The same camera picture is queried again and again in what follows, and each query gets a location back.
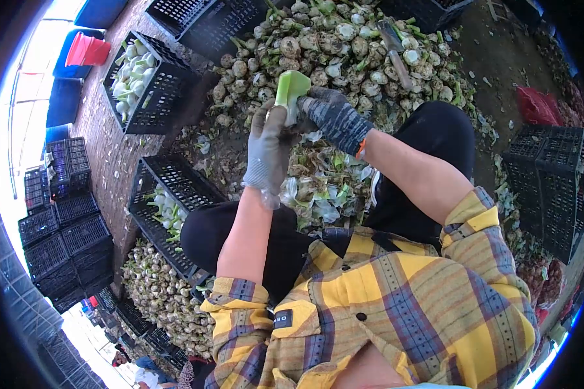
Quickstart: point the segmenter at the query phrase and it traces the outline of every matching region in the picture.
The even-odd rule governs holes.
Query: knee
[[[227,214],[222,205],[197,209],[187,215],[180,232],[186,259],[208,272],[215,271],[218,254],[231,229]]]
[[[450,136],[460,138],[463,141],[474,142],[474,127],[467,113],[459,107],[443,101],[427,101],[420,105],[415,113],[426,120],[440,126],[442,131],[447,131]]]

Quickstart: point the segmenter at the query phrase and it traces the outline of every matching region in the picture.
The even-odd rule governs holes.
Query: dirt ground
[[[210,74],[204,77],[201,84],[195,86],[181,109],[181,117],[176,120],[166,137],[123,135],[112,116],[100,81],[109,69],[114,58],[113,53],[116,53],[130,30],[161,39],[200,72],[207,66],[207,62],[201,57],[192,55],[178,43],[172,43],[169,37],[145,16],[144,10],[149,3],[150,0],[131,0],[113,27],[106,32],[106,41],[111,43],[111,54],[104,65],[94,67],[85,79],[80,111],[70,134],[84,136],[86,139],[93,171],[93,192],[115,239],[115,269],[121,266],[127,251],[136,239],[137,228],[127,216],[125,209],[128,206],[132,175],[138,159],[142,156],[168,152],[182,127],[197,124],[206,103],[205,92],[216,82],[215,77]],[[463,32],[458,41],[452,42],[452,48],[464,58],[465,77],[476,83],[476,106],[495,120],[494,128],[499,133],[499,140],[492,151],[501,152],[508,145],[511,136],[521,128],[513,84],[534,87],[539,91],[551,92],[555,96],[560,96],[560,93],[553,83],[545,59],[537,52],[533,38],[526,36],[512,23],[494,22],[486,1],[477,0],[471,4],[458,23],[463,26]],[[468,75],[470,71],[475,75],[473,80]],[[490,81],[492,87],[483,82],[483,77]],[[514,122],[512,130],[509,129],[511,120]],[[211,180],[221,190],[230,194],[230,198],[234,198],[234,193],[239,189],[239,177],[245,161],[247,134],[242,131],[216,137],[213,133],[210,134],[217,139],[215,143],[226,143],[227,147],[223,149],[213,144],[212,151],[206,156],[195,153],[195,150],[180,151],[189,157],[193,165],[201,163],[205,166],[206,168],[202,170],[205,174],[212,164],[227,163],[228,166],[223,167],[224,176],[211,177]],[[196,138],[195,134],[189,133],[186,136]],[[493,160],[482,142],[476,152],[474,178],[476,184],[482,185],[487,191],[492,192],[495,189]],[[578,266],[575,267],[576,274],[569,276],[577,277],[581,274]]]

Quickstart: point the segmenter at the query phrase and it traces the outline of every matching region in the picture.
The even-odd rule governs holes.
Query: label tag
[[[273,328],[287,328],[292,327],[292,310],[284,309],[274,314]]]

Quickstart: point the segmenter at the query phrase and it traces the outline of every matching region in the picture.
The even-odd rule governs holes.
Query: gray glove
[[[350,105],[346,96],[333,89],[312,87],[309,97],[299,98],[297,105],[329,142],[353,156],[358,156],[363,140],[374,128],[372,122]]]
[[[280,203],[281,184],[288,175],[290,149],[296,136],[282,133],[287,112],[284,107],[273,105],[274,99],[271,99],[253,115],[249,161],[242,185],[262,191],[265,206],[276,209]]]

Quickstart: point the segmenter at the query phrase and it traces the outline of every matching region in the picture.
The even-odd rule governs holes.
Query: white shirt
[[[156,373],[152,373],[151,371],[147,371],[142,367],[136,370],[134,381],[136,381],[136,383],[145,383],[149,389],[160,389],[160,385],[158,385],[158,375]]]

